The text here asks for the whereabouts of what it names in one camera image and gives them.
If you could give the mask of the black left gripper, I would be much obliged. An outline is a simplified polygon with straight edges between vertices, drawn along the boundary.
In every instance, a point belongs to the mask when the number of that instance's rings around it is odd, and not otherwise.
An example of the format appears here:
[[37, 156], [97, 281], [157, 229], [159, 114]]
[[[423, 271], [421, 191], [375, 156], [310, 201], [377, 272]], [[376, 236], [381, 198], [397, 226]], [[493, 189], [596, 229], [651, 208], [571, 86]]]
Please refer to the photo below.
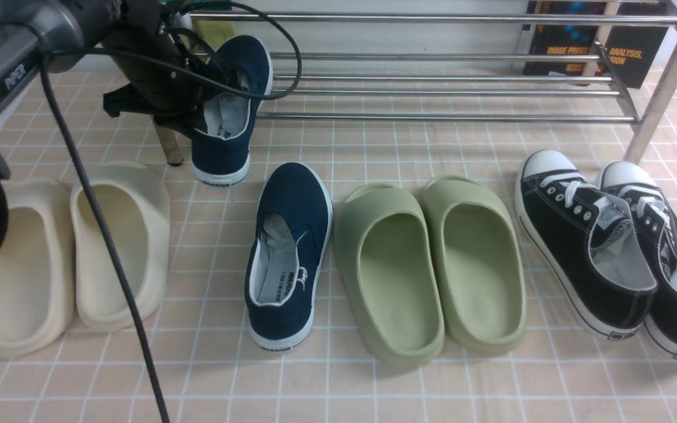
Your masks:
[[[150, 57], [218, 83], [227, 83], [227, 65], [199, 35], [171, 24], [174, 12], [188, 11], [183, 1], [164, 7], [156, 1], [123, 1], [120, 21], [102, 41], [103, 48]], [[112, 118], [121, 113], [149, 115], [161, 127], [177, 132], [203, 128], [202, 105], [222, 91], [208, 88], [176, 70], [140, 59], [114, 56], [129, 83], [103, 96]]]

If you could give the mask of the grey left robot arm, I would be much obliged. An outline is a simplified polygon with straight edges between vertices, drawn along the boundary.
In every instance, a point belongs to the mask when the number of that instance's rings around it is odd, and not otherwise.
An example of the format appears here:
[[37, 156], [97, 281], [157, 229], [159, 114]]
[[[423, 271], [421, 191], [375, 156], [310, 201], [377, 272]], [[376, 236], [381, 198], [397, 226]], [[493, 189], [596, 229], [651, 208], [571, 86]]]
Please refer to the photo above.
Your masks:
[[[108, 96], [111, 113], [151, 115], [180, 130], [183, 119], [219, 93], [203, 78], [223, 82], [193, 58], [176, 35], [172, 16], [188, 2], [172, 1], [0, 1], [0, 114], [42, 69], [65, 72], [102, 45], [129, 81]], [[8, 229], [2, 182], [11, 172], [0, 153], [0, 248]]]

